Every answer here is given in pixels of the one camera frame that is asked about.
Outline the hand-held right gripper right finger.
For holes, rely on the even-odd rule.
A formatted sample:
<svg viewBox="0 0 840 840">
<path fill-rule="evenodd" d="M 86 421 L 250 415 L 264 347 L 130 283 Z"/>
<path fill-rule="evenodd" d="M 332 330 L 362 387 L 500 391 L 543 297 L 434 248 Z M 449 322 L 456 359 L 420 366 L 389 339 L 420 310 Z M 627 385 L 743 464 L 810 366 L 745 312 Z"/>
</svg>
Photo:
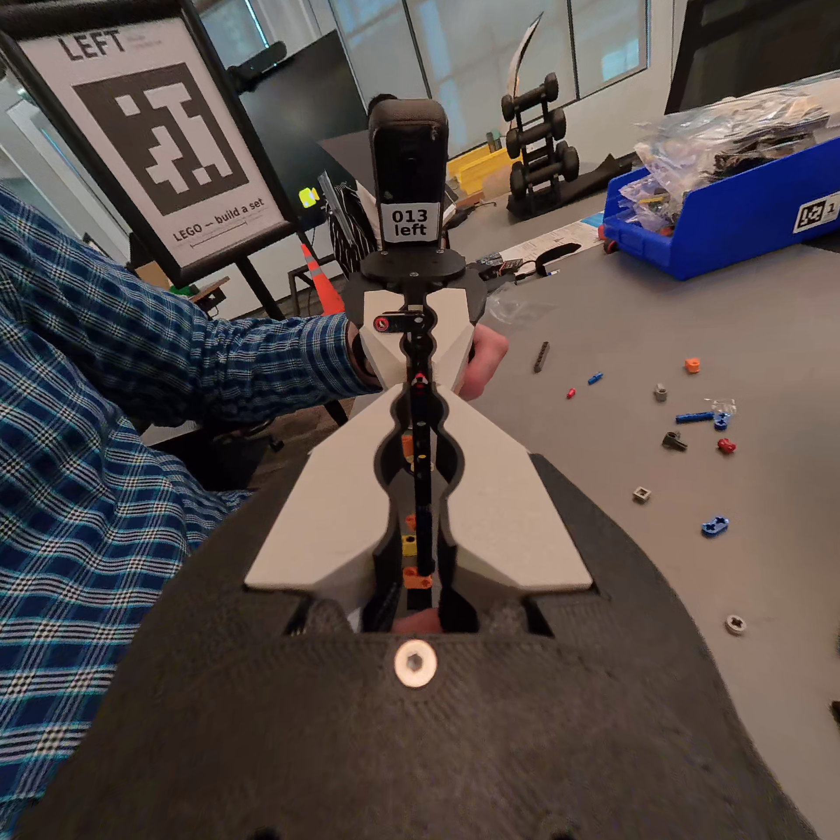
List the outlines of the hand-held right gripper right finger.
<svg viewBox="0 0 840 840">
<path fill-rule="evenodd" d="M 476 632 L 505 602 L 587 592 L 593 578 L 534 457 L 450 389 L 437 389 L 438 616 Z"/>
</svg>

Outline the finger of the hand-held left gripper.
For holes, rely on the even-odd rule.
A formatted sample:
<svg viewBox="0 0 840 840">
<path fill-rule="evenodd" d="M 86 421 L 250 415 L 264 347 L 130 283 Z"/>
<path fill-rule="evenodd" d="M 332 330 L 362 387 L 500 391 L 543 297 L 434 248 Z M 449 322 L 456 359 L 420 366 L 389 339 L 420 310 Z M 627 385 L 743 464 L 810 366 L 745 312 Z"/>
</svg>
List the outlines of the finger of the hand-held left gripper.
<svg viewBox="0 0 840 840">
<path fill-rule="evenodd" d="M 436 290 L 428 295 L 428 307 L 435 315 L 430 331 L 434 343 L 430 356 L 432 379 L 436 386 L 455 389 L 466 367 L 475 331 L 469 319 L 466 290 Z"/>
<path fill-rule="evenodd" d="M 368 290 L 362 297 L 360 326 L 362 348 L 384 389 L 405 386 L 407 358 L 402 348 L 404 332 L 378 332 L 375 321 L 404 311 L 402 295 L 389 290 Z"/>
</svg>

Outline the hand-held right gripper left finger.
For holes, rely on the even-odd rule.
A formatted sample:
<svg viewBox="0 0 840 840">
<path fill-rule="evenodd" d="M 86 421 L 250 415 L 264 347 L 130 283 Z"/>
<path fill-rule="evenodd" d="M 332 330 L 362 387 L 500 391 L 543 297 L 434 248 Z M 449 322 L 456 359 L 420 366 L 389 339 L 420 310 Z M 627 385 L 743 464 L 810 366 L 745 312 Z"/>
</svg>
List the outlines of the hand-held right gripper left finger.
<svg viewBox="0 0 840 840">
<path fill-rule="evenodd" d="M 296 592 L 392 629 L 403 549 L 391 485 L 404 471 L 404 386 L 383 391 L 313 449 L 245 577 L 253 591 Z"/>
</svg>

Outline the black lego chassis assembly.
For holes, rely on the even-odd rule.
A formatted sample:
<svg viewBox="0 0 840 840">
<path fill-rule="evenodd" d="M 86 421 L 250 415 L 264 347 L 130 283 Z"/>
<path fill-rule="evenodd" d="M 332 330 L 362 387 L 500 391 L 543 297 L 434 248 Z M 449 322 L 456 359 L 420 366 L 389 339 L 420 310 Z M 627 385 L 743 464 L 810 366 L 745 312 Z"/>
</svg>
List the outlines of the black lego chassis assembly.
<svg viewBox="0 0 840 840">
<path fill-rule="evenodd" d="M 413 436 L 413 488 L 416 515 L 416 572 L 431 581 L 435 571 L 432 511 L 432 433 L 429 407 L 432 382 L 429 360 L 432 340 L 423 319 L 415 317 L 403 341 L 408 368 L 407 383 Z"/>
</svg>

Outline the person's left forearm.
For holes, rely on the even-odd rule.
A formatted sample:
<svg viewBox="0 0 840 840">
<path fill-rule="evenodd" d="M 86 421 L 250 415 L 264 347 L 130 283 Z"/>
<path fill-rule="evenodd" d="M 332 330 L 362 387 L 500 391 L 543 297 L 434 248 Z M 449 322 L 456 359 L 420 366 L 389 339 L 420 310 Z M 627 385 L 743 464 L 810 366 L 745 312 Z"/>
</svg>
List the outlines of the person's left forearm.
<svg viewBox="0 0 840 840">
<path fill-rule="evenodd" d="M 133 417 L 246 424 L 381 388 L 343 314 L 212 320 L 5 188 L 1 204 L 3 309 Z"/>
</svg>

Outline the clear bags of lego parts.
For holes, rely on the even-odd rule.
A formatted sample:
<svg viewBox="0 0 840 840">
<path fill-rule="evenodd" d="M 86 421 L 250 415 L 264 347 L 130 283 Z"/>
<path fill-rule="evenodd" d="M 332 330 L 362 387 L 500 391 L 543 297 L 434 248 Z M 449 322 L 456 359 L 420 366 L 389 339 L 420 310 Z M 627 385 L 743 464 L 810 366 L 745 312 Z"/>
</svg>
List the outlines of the clear bags of lego parts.
<svg viewBox="0 0 840 840">
<path fill-rule="evenodd" d="M 839 72 L 676 112 L 642 126 L 647 174 L 621 186 L 618 219 L 666 235 L 701 187 L 838 137 Z"/>
</svg>

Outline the clear plastic bag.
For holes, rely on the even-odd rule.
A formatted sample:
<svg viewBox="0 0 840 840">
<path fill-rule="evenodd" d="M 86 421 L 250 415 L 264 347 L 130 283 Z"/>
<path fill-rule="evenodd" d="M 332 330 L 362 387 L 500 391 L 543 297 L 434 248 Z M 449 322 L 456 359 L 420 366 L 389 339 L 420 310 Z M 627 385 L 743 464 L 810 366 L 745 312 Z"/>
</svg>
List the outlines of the clear plastic bag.
<svg viewBox="0 0 840 840">
<path fill-rule="evenodd" d="M 486 316 L 513 329 L 525 329 L 558 309 L 545 301 L 525 301 L 518 291 L 513 282 L 505 282 L 492 291 L 486 301 Z"/>
</svg>

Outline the yellow storage bin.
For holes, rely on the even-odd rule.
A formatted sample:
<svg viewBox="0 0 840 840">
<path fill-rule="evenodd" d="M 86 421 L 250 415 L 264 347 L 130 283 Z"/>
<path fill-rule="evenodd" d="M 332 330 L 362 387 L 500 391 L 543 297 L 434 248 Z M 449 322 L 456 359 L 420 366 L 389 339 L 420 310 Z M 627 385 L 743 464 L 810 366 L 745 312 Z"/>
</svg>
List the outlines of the yellow storage bin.
<svg viewBox="0 0 840 840">
<path fill-rule="evenodd" d="M 521 160 L 521 155 L 512 159 L 505 148 L 491 152 L 483 144 L 451 159 L 447 164 L 447 174 L 450 178 L 454 177 L 460 191 L 469 196 L 482 192 L 482 185 L 488 177 L 498 172 L 509 174 L 513 163 Z"/>
</svg>

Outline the orange traffic cone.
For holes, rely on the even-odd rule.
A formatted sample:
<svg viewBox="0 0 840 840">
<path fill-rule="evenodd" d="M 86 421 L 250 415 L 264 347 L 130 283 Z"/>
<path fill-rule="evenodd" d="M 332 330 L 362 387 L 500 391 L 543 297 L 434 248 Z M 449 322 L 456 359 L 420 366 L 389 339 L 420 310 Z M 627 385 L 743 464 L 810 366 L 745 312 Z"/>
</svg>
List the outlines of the orange traffic cone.
<svg viewBox="0 0 840 840">
<path fill-rule="evenodd" d="M 340 294 L 333 287 L 331 280 L 324 274 L 309 246 L 301 243 L 301 252 L 314 289 L 318 294 L 322 314 L 332 316 L 344 312 L 344 304 Z"/>
</svg>

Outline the black electronic device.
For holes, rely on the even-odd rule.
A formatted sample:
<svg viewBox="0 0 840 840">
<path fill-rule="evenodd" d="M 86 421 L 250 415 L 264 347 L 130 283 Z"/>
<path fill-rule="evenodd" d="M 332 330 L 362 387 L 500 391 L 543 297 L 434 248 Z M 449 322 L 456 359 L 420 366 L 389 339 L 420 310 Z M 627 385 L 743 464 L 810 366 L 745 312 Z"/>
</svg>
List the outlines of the black electronic device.
<svg viewBox="0 0 840 840">
<path fill-rule="evenodd" d="M 469 262 L 466 267 L 474 270 L 483 282 L 490 283 L 508 275 L 515 277 L 523 265 L 521 258 L 505 259 L 501 253 L 493 252 Z"/>
</svg>

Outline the white instruction sheet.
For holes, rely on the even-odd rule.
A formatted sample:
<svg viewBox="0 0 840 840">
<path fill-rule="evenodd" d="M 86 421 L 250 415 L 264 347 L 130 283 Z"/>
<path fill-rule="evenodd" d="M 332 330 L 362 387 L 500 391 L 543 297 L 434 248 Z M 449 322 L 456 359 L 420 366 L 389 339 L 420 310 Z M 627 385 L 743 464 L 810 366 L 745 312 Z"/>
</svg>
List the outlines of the white instruction sheet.
<svg viewBox="0 0 840 840">
<path fill-rule="evenodd" d="M 545 260 L 545 270 L 550 272 L 564 257 L 600 245 L 602 222 L 603 214 L 597 213 L 506 248 L 499 253 L 502 270 L 514 269 L 523 276 L 538 273 L 537 260 L 553 249 L 561 249 L 560 255 Z"/>
</svg>

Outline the white curved banner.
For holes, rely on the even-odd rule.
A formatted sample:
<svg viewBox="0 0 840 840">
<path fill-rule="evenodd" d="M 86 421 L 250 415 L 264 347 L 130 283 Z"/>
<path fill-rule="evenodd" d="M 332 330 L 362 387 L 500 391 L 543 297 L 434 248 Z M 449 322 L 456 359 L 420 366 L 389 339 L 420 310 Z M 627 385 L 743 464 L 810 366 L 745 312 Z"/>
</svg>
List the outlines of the white curved banner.
<svg viewBox="0 0 840 840">
<path fill-rule="evenodd" d="M 522 60 L 528 50 L 532 38 L 534 37 L 537 31 L 537 28 L 541 22 L 543 15 L 544 12 L 540 12 L 537 15 L 537 17 L 535 17 L 533 21 L 531 21 L 511 57 L 510 64 L 508 67 L 507 82 L 505 88 L 506 94 L 511 98 L 515 98 L 518 95 L 519 76 Z"/>
</svg>

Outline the black framed marker sign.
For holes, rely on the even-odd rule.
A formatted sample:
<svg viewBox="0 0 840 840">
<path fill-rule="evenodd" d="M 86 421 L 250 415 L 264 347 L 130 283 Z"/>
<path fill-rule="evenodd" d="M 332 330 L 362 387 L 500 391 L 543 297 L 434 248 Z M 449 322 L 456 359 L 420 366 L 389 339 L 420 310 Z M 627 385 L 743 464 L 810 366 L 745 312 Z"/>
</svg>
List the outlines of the black framed marker sign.
<svg viewBox="0 0 840 840">
<path fill-rule="evenodd" d="M 2 62 L 177 286 L 296 233 L 192 2 L 2 2 Z"/>
</svg>

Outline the person's plaid shirt torso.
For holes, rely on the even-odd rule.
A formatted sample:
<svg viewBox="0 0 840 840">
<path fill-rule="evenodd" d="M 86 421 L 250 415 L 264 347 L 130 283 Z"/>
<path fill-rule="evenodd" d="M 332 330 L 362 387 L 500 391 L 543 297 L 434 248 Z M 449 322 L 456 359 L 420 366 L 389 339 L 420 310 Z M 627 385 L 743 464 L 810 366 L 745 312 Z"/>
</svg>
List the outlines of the person's plaid shirt torso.
<svg viewBox="0 0 840 840">
<path fill-rule="evenodd" d="M 2 395 L 2 834 L 77 749 L 187 556 L 247 500 L 211 492 L 89 395 Z"/>
</svg>

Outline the blue storage bin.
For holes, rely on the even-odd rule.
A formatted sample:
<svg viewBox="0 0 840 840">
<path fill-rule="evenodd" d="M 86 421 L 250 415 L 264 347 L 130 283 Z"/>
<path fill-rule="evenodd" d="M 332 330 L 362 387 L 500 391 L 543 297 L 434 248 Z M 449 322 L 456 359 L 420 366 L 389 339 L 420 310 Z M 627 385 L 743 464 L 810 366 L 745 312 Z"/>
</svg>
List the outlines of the blue storage bin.
<svg viewBox="0 0 840 840">
<path fill-rule="evenodd" d="M 838 231 L 838 138 L 689 193 L 669 237 L 619 217 L 621 188 L 647 174 L 640 168 L 610 181 L 604 235 L 677 280 Z"/>
</svg>

